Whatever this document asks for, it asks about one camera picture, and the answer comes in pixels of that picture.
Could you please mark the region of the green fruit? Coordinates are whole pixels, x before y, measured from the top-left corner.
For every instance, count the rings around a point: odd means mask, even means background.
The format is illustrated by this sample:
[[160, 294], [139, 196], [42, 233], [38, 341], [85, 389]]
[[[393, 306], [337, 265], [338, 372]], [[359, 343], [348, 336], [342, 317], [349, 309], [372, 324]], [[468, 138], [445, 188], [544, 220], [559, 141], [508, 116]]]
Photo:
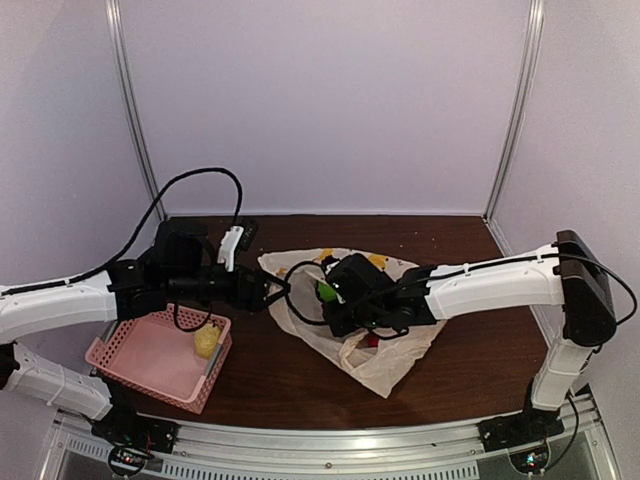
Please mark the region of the green fruit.
[[331, 302], [343, 303], [343, 300], [337, 292], [330, 285], [324, 282], [317, 281], [315, 283], [315, 295], [323, 304]]

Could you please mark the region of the yellow fruit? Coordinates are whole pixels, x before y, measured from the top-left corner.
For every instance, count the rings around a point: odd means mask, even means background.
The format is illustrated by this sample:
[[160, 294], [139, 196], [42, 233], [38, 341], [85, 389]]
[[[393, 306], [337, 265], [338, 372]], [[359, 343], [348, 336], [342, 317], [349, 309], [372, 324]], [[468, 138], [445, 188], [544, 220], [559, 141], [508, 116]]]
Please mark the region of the yellow fruit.
[[196, 354], [203, 359], [210, 359], [213, 355], [221, 335], [221, 329], [213, 323], [207, 323], [194, 333], [194, 347]]

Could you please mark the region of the beige plastic bag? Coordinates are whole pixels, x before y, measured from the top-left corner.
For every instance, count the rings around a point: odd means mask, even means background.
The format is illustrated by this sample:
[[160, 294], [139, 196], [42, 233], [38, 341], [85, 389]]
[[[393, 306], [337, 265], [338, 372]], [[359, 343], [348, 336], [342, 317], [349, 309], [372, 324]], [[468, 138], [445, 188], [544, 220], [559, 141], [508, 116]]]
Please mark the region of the beige plastic bag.
[[[363, 254], [393, 280], [398, 280], [410, 268], [417, 267], [415, 263], [384, 254], [342, 247], [263, 253], [258, 257], [258, 264], [264, 271], [284, 279], [285, 274], [299, 262], [320, 263], [328, 256], [342, 259], [353, 253]], [[292, 285], [290, 299], [294, 307], [309, 320], [322, 319], [321, 301], [315, 293], [316, 283], [322, 278], [318, 268], [301, 266], [289, 280]], [[336, 368], [385, 399], [415, 362], [425, 356], [446, 324], [445, 321], [439, 321], [435, 325], [410, 327], [407, 336], [392, 340], [378, 340], [363, 330], [340, 339], [332, 336], [328, 326], [302, 322], [285, 299], [276, 301], [268, 310], [283, 332], [297, 337]]]

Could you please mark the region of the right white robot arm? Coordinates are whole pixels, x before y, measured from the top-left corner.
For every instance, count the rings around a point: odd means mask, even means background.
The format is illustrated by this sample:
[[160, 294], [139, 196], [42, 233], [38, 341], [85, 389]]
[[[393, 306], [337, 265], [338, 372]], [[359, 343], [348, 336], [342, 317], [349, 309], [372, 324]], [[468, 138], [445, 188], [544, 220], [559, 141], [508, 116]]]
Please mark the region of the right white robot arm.
[[321, 262], [335, 292], [323, 306], [336, 337], [386, 330], [387, 339], [459, 316], [523, 306], [559, 306], [564, 324], [534, 377], [529, 406], [513, 419], [519, 440], [535, 440], [551, 424], [591, 352], [616, 333], [609, 273], [572, 230], [525, 254], [463, 265], [413, 267], [392, 279], [361, 253]]

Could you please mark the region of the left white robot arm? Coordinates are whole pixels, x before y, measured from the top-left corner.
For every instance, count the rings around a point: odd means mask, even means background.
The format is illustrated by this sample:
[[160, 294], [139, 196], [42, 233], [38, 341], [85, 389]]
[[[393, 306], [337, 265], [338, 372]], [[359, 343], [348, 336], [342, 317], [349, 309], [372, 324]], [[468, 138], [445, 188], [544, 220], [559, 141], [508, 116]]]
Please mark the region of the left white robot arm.
[[137, 442], [143, 421], [118, 405], [112, 387], [41, 358], [20, 338], [84, 323], [133, 320], [187, 302], [224, 302], [237, 310], [262, 311], [290, 288], [273, 274], [238, 263], [238, 254], [248, 250], [256, 232], [253, 221], [234, 224], [213, 246], [205, 225], [169, 219], [159, 224], [152, 246], [137, 259], [115, 258], [94, 273], [3, 291], [2, 389], [93, 421], [104, 419], [121, 443]]

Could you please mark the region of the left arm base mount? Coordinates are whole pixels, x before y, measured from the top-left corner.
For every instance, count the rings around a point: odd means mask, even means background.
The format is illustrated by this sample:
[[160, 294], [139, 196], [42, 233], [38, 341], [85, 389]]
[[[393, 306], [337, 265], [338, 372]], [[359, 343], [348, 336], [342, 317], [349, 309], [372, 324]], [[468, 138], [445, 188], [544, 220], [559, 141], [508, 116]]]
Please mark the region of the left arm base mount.
[[171, 454], [179, 426], [176, 422], [147, 417], [138, 413], [126, 389], [107, 382], [111, 409], [100, 420], [85, 420], [91, 433], [111, 445], [107, 457], [109, 469], [123, 479], [139, 474], [155, 453]]

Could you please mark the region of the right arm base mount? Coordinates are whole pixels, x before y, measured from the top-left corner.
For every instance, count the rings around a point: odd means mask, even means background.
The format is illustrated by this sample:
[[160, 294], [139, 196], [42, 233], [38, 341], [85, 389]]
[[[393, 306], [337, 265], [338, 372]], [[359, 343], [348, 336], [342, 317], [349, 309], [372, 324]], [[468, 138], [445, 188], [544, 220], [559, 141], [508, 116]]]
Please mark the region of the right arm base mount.
[[560, 409], [542, 410], [533, 406], [528, 388], [523, 408], [477, 424], [484, 451], [509, 450], [511, 466], [520, 474], [541, 475], [551, 466], [550, 437], [565, 431]]

